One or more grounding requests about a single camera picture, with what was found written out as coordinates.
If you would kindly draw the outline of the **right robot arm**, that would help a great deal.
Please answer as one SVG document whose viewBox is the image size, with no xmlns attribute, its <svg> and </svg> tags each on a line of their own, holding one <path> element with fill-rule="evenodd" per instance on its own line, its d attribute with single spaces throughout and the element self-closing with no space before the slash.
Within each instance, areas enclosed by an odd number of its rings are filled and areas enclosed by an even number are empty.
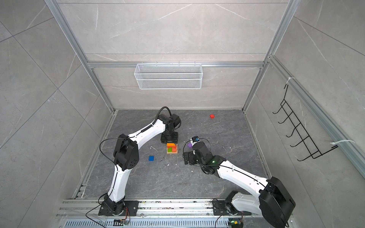
<svg viewBox="0 0 365 228">
<path fill-rule="evenodd" d="M 213 202 L 219 215 L 237 215 L 240 212 L 261 215 L 275 228 L 285 228 L 296 206 L 283 183 L 275 178 L 253 175 L 221 156 L 201 152 L 184 152 L 185 164 L 200 166 L 208 175 L 230 181 L 248 192 L 232 191 L 225 200 Z"/>
</svg>

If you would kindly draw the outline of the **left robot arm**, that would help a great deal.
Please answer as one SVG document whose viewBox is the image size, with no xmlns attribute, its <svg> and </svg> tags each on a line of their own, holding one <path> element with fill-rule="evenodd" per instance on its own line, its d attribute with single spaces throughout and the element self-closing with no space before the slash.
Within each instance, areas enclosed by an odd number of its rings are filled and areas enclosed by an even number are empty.
<svg viewBox="0 0 365 228">
<path fill-rule="evenodd" d="M 124 210 L 125 189 L 132 169 L 139 162 L 139 149 L 157 135 L 161 135 L 162 143 L 178 143 L 176 129 L 181 126 L 178 115 L 159 115 L 152 123 L 136 131 L 117 138 L 114 149 L 114 175 L 111 187 L 104 197 L 102 206 L 113 215 L 120 215 Z"/>
</svg>

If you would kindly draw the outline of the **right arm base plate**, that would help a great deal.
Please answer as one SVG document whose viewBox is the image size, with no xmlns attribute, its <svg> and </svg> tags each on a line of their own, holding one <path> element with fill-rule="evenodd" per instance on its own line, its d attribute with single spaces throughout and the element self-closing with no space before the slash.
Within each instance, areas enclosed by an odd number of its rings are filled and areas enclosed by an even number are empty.
<svg viewBox="0 0 365 228">
<path fill-rule="evenodd" d="M 212 205 L 213 205 L 213 213 L 216 216 L 252 215 L 252 213 L 248 211 L 238 211 L 233 207 L 231 203 L 226 203 L 224 200 L 213 199 Z"/>
</svg>

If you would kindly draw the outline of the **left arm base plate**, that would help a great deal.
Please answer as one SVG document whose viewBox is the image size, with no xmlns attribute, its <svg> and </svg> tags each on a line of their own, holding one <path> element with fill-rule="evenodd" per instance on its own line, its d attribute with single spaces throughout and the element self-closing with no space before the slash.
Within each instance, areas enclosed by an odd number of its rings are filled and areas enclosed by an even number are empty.
<svg viewBox="0 0 365 228">
<path fill-rule="evenodd" d="M 136 216 L 139 206 L 139 201 L 123 201 L 114 203 L 107 200 L 102 202 L 101 209 L 98 212 L 99 216 Z"/>
</svg>

